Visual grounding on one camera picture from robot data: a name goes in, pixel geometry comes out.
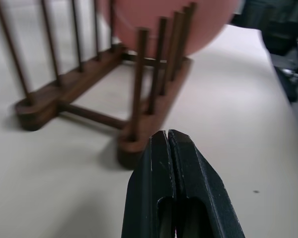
table surface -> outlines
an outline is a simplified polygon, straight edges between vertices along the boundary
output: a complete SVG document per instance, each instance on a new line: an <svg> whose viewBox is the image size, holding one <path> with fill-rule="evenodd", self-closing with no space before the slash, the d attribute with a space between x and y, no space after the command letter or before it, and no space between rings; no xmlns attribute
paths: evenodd
<svg viewBox="0 0 298 238"><path fill-rule="evenodd" d="M75 65L68 6L53 4L67 71ZM80 10L89 58L91 11ZM32 88L52 78L38 11L9 10ZM101 29L108 33L103 22ZM20 94L1 41L0 238L119 238L131 171L115 160L118 131L68 115L36 132L20 130L11 108ZM298 125L259 32L225 26L192 58L163 129L191 136L223 179L246 237L298 238ZM76 103L126 119L132 82L132 67L121 66ZM147 72L144 92L149 85Z"/></svg>

wooden dowel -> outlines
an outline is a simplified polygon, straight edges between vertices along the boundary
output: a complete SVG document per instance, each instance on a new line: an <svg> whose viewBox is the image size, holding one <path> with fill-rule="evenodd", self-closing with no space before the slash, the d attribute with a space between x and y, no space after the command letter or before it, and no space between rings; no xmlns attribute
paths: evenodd
<svg viewBox="0 0 298 238"><path fill-rule="evenodd" d="M145 66L145 54L146 46L148 41L149 30L146 28L138 29L137 39L137 61L136 61L136 73L135 73L135 84L134 84L134 98L133 98L133 111L130 121L130 132L129 141L137 141L138 139L138 127L140 119L140 97L141 87L143 81L143 73Z"/></svg>
<svg viewBox="0 0 298 238"><path fill-rule="evenodd" d="M29 93L29 89L27 86L27 80L25 79L24 74L22 72L20 59L17 56L15 45L13 44L12 36L10 34L10 31L9 31L9 28L7 25L7 17L4 15L4 12L2 11L1 3L0 3L0 24L3 29L3 34L6 38L9 50L11 52L16 72L19 76L19 81L21 83L22 91L24 93L24 96L27 100L28 105L32 106L35 104L35 100L34 100L33 95L31 93Z"/></svg>
<svg viewBox="0 0 298 238"><path fill-rule="evenodd" d="M76 1L77 0L71 0L71 2L72 2L72 14L73 14L73 24L74 24L74 34L75 34L78 70L79 70L79 72L83 72L83 64L82 64L82 61L81 61L81 51L80 51L81 46L80 46L78 23L77 23Z"/></svg>
<svg viewBox="0 0 298 238"><path fill-rule="evenodd" d="M185 48L186 48L186 44L188 41L190 29L191 29L192 17L193 17L193 14L194 14L194 11L196 8L197 8L196 2L191 2L189 6L183 7L185 19L184 19L184 23L183 23L181 44L180 44L178 54L177 54L177 59L178 59L177 68L181 68L181 65L182 65Z"/></svg>
<svg viewBox="0 0 298 238"><path fill-rule="evenodd" d="M96 60L101 60L101 55L99 52L99 35L98 35L98 19L97 19L97 0L92 0L94 6L94 27L95 27L95 51L96 51Z"/></svg>
<svg viewBox="0 0 298 238"><path fill-rule="evenodd" d="M176 69L176 53L180 43L183 20L184 13L176 11L173 17L172 33L169 40L169 49L167 55L167 66L162 80L160 95L166 94L166 84L171 80L172 74Z"/></svg>
<svg viewBox="0 0 298 238"><path fill-rule="evenodd" d="M155 62L153 66L152 84L149 96L148 114L154 114L155 99L157 97L158 76L160 71L160 61L163 51L165 30L167 26L167 18L161 17L159 21L159 37L156 46Z"/></svg>
<svg viewBox="0 0 298 238"><path fill-rule="evenodd" d="M109 17L110 17L110 22L109 22L109 27L110 27L110 36L109 36L109 43L110 43L110 52L115 51L115 46L114 46L114 7L115 7L115 0L109 0Z"/></svg>
<svg viewBox="0 0 298 238"><path fill-rule="evenodd" d="M101 113L93 112L91 110L88 110L82 107L71 105L69 103L60 103L59 107L60 107L60 111L69 112L77 116L80 116L82 118L87 118L89 120L93 120L95 122L99 122L104 125L108 125L117 129L123 129L124 126L126 125L125 121L112 118L110 116L107 116Z"/></svg>
<svg viewBox="0 0 298 238"><path fill-rule="evenodd" d="M55 56L54 41L53 41L52 32L51 32L51 25L50 25L46 0L41 0L41 6L42 6L42 13L43 13L43 20L44 20L46 35L47 35L49 47L50 47L50 54L51 54L52 66L53 66L53 70L54 70L54 77L55 77L56 85L58 87L61 87L62 82L61 82L61 79L59 76L58 62L57 62L56 56Z"/></svg>

white table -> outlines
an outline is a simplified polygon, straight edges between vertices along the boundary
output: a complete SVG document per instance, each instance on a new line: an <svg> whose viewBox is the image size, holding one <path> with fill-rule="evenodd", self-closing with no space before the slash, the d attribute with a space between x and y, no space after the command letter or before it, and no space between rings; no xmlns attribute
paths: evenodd
<svg viewBox="0 0 298 238"><path fill-rule="evenodd" d="M74 66L70 20L63 1L54 7L66 71ZM88 58L91 15L86 4L81 7ZM40 72L31 78L34 88L52 78L39 47L37 11L19 7L13 14L30 65L27 72ZM119 238L131 172L115 160L118 132L64 118L37 132L20 130L9 109L20 97L2 46L0 238ZM223 179L247 238L298 238L298 126L259 32L226 26L192 58L191 74L163 129L191 136ZM77 103L126 118L132 81L132 68L122 66Z"/></svg>

pink disc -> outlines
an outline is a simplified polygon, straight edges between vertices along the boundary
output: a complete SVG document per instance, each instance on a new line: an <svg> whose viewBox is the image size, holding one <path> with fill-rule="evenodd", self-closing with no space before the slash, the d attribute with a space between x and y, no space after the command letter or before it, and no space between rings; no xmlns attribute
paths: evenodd
<svg viewBox="0 0 298 238"><path fill-rule="evenodd" d="M114 31L125 46L136 51L137 27L150 29L147 57L154 57L160 16L172 18L192 0L115 0ZM185 55L190 55L208 44L230 20L239 0L196 0ZM109 19L109 0L101 0L101 11Z"/></svg>

